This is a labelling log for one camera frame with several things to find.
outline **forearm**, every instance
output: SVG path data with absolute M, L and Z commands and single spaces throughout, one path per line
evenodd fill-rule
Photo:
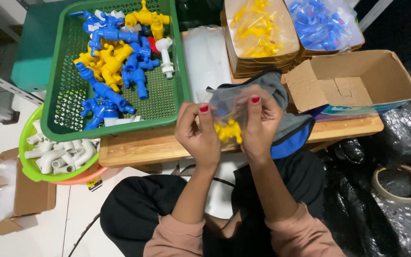
M 267 158 L 249 164 L 266 220 L 276 222 L 291 217 L 298 205 L 283 183 L 274 161 Z
M 172 216 L 186 224 L 198 224 L 204 218 L 207 195 L 216 167 L 196 166 L 175 204 Z

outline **person's lap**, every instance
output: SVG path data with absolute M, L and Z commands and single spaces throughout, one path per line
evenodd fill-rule
M 275 164 L 293 198 L 304 202 L 313 217 L 321 218 L 324 187 L 321 160 L 310 151 L 301 151 L 275 160 Z M 204 256 L 275 256 L 249 166 L 234 174 L 236 186 L 231 202 L 234 213 L 241 210 L 242 224 L 230 240 L 218 239 L 205 228 Z M 104 233 L 125 256 L 142 256 L 146 242 L 158 225 L 158 215 L 172 212 L 185 185 L 184 179 L 171 175 L 122 180 L 101 208 L 100 223 Z

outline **masking tape roll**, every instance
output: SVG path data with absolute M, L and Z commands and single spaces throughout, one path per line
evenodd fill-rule
M 401 165 L 401 168 L 411 173 L 411 167 L 408 167 L 406 165 Z M 383 171 L 383 170 L 386 170 L 386 168 L 381 168 L 381 169 L 376 170 L 372 176 L 372 186 L 374 187 L 374 189 L 381 196 L 385 197 L 388 200 L 391 200 L 397 203 L 411 203 L 411 197 L 406 198 L 406 197 L 399 197 L 397 195 L 393 195 L 381 186 L 380 181 L 378 179 L 378 174 L 380 173 L 380 171 Z

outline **white plastic faucet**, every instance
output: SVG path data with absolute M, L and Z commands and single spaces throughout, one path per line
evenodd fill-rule
M 172 78 L 172 73 L 174 72 L 174 63 L 171 62 L 169 57 L 168 48 L 172 45 L 172 39 L 162 38 L 156 42 L 156 49 L 161 52 L 161 57 L 163 58 L 163 64 L 161 64 L 161 70 L 163 74 L 166 74 L 168 79 Z

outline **price tag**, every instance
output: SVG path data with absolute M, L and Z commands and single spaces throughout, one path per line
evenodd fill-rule
M 102 186 L 101 176 L 87 182 L 88 190 L 94 191 Z

